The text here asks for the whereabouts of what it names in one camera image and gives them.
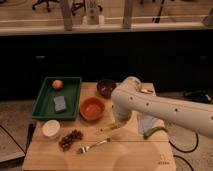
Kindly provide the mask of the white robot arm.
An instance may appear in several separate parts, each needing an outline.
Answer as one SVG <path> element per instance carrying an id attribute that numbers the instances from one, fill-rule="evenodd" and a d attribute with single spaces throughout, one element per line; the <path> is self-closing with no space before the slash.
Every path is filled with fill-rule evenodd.
<path id="1" fill-rule="evenodd" d="M 112 91 L 116 123 L 125 125 L 137 111 L 213 139 L 213 105 L 149 95 L 141 88 L 141 81 L 130 76 Z"/>

